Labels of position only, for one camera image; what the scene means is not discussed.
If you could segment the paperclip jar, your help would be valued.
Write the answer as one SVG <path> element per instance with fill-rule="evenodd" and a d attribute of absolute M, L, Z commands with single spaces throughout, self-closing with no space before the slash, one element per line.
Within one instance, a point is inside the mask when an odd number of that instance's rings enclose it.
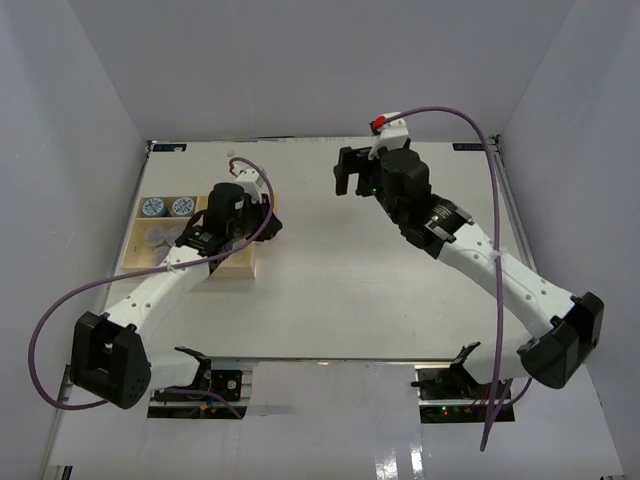
<path fill-rule="evenodd" d="M 166 230 L 160 226 L 150 227 L 144 233 L 144 241 L 152 249 L 167 246 Z"/>
<path fill-rule="evenodd" d="M 152 260 L 155 266 L 158 266 L 168 255 L 170 248 L 167 246 L 160 246 L 152 252 Z"/>
<path fill-rule="evenodd" d="M 176 240 L 182 235 L 184 228 L 182 226 L 176 226 L 168 229 L 165 232 L 165 241 L 170 245 L 174 245 Z"/>

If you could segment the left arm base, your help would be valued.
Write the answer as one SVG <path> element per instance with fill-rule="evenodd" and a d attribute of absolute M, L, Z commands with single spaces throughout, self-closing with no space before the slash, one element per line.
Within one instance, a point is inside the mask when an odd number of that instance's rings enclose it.
<path fill-rule="evenodd" d="M 241 370 L 212 370 L 198 387 L 190 389 L 207 391 L 209 395 L 156 391 L 151 396 L 148 417 L 239 420 L 246 414 L 248 396 L 243 392 Z"/>

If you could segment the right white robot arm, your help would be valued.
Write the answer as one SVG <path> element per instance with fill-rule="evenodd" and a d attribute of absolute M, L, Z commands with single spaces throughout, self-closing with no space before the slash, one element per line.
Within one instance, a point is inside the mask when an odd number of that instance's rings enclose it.
<path fill-rule="evenodd" d="M 461 349 L 451 363 L 451 384 L 472 399 L 493 379 L 530 377 L 563 388 L 599 343 L 604 303 L 595 294 L 577 296 L 553 285 L 508 253 L 495 250 L 482 228 L 454 202 L 431 190 L 429 168 L 408 147 L 343 147 L 333 168 L 335 191 L 373 197 L 404 239 L 457 270 L 500 302 L 529 333 L 524 343 L 506 347 L 495 362 L 478 342 Z"/>

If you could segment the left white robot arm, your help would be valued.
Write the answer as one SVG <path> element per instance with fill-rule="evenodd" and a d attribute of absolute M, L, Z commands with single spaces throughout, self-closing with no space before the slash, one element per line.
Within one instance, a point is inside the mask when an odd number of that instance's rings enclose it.
<path fill-rule="evenodd" d="M 188 220 L 158 269 L 105 312 L 87 312 L 76 322 L 71 382 L 122 409 L 150 390 L 179 388 L 191 399 L 205 396 L 211 387 L 209 360 L 187 347 L 151 354 L 152 334 L 228 256 L 273 238 L 281 227 L 269 184 L 216 184 L 206 208 Z"/>

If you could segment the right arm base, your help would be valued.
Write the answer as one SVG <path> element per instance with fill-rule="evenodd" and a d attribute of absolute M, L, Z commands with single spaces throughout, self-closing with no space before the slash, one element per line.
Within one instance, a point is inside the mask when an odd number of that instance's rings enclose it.
<path fill-rule="evenodd" d="M 423 425 L 481 424 L 491 405 L 491 384 L 478 384 L 449 368 L 418 369 L 411 386 L 419 398 Z"/>

